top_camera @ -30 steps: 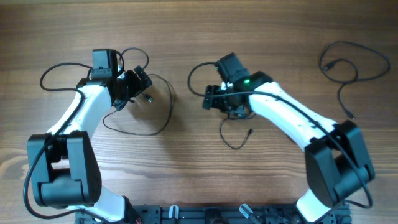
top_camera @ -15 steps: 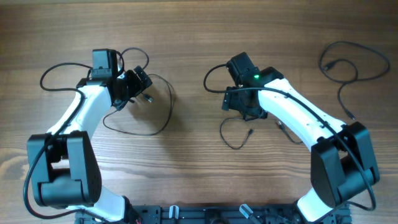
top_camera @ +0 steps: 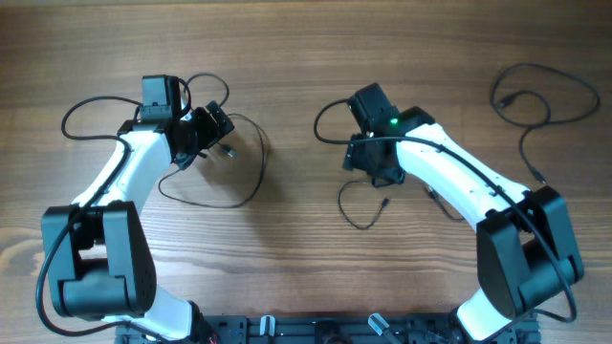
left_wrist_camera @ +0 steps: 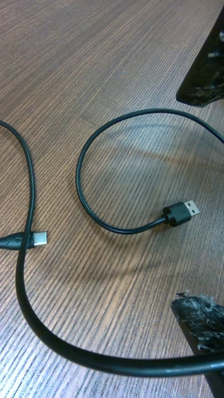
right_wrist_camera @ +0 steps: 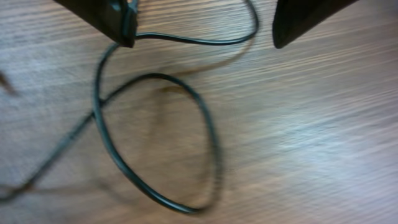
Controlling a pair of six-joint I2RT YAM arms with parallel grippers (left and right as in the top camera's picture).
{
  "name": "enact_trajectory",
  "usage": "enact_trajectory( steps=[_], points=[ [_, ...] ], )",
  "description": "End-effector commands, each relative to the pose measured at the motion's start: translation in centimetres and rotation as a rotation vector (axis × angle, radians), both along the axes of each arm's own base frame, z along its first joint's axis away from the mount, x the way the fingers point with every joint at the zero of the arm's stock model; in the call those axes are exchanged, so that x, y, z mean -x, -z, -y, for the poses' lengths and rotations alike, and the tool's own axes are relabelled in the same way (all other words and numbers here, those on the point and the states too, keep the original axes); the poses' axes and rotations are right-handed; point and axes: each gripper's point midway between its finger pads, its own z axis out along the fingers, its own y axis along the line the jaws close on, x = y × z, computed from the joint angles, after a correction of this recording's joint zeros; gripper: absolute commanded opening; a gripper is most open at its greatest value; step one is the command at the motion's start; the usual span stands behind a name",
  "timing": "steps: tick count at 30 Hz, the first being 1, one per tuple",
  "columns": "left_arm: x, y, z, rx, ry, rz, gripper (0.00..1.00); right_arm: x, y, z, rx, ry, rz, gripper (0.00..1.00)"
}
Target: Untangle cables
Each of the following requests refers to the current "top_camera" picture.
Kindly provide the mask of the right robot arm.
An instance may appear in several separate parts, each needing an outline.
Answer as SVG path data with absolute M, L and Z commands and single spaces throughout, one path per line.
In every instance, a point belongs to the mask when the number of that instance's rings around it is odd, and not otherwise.
M 421 108 L 399 111 L 377 83 L 346 103 L 360 131 L 349 141 L 345 169 L 366 172 L 376 187 L 412 175 L 474 229 L 479 289 L 455 312 L 467 340 L 493 338 L 582 279 L 568 209 L 555 189 L 532 191 L 506 179 L 456 144 Z

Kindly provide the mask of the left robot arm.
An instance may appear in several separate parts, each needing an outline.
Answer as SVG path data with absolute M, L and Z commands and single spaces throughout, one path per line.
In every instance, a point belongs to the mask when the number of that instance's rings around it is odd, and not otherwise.
M 158 286 L 140 214 L 170 165 L 187 169 L 233 125 L 216 101 L 193 107 L 187 81 L 174 75 L 144 76 L 135 106 L 112 135 L 116 150 L 93 183 L 42 216 L 37 314 L 66 337 L 113 329 L 118 339 L 215 343 L 197 305 Z

